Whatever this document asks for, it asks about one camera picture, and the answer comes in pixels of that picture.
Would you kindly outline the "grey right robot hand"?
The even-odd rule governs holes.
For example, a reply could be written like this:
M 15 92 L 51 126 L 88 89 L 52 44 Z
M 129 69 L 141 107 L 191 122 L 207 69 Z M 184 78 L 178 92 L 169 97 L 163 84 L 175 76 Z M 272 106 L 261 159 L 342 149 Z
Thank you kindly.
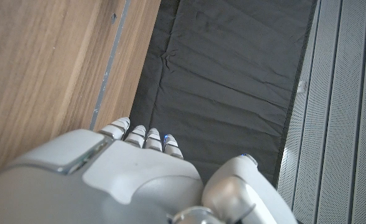
M 296 223 L 249 154 L 204 182 L 176 139 L 122 117 L 67 132 L 0 172 L 0 223 Z

